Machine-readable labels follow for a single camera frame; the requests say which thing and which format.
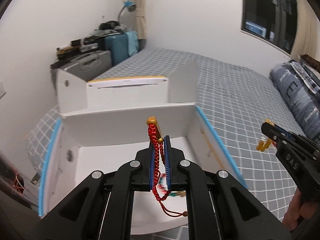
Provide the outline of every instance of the gray plaid bedsheet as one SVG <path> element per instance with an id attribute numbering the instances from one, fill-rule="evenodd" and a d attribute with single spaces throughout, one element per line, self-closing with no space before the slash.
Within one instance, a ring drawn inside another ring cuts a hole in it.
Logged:
<path id="1" fill-rule="evenodd" d="M 303 134 L 272 82 L 245 67 L 200 55 L 168 49 L 145 49 L 97 79 L 141 75 L 169 75 L 195 59 L 199 65 L 197 104 L 215 128 L 236 161 L 249 190 L 278 219 L 282 220 L 296 186 L 275 156 L 275 148 L 264 153 L 256 146 L 266 118 L 295 133 Z M 31 132 L 29 157 L 41 172 L 52 126 L 59 116 L 52 109 Z M 133 240 L 188 239 L 188 225 L 151 235 L 131 236 Z"/>

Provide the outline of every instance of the beige curtain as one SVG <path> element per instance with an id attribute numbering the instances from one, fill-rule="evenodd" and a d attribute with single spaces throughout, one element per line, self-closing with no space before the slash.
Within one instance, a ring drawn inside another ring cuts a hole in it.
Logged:
<path id="1" fill-rule="evenodd" d="M 146 22 L 146 0 L 135 0 L 137 4 L 135 31 L 138 34 L 139 40 L 147 38 L 147 22 Z"/>
<path id="2" fill-rule="evenodd" d="M 317 16 L 307 0 L 297 0 L 297 10 L 297 33 L 290 57 L 299 60 L 298 56 L 308 54 L 314 58 L 318 42 Z"/>

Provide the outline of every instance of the blue suitcase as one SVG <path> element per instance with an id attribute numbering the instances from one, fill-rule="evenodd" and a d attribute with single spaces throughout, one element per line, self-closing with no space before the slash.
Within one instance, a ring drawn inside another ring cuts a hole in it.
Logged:
<path id="1" fill-rule="evenodd" d="M 125 33 L 111 34 L 98 41 L 100 50 L 110 50 L 112 66 L 129 58 L 128 36 Z"/>

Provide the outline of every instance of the light blue towel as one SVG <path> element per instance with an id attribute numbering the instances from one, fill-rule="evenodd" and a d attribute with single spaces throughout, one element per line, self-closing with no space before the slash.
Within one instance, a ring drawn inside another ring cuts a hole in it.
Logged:
<path id="1" fill-rule="evenodd" d="M 138 43 L 138 35 L 135 31 L 125 32 L 128 36 L 128 54 L 129 57 L 132 57 L 134 54 L 138 53 L 139 43 Z"/>

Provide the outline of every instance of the wall outlet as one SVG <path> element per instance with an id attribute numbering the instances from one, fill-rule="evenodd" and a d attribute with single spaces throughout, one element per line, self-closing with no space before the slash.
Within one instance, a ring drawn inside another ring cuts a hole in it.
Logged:
<path id="1" fill-rule="evenodd" d="M 2 80 L 0 80 L 0 99 L 5 95 L 5 90 L 4 90 L 4 86 L 2 83 Z"/>

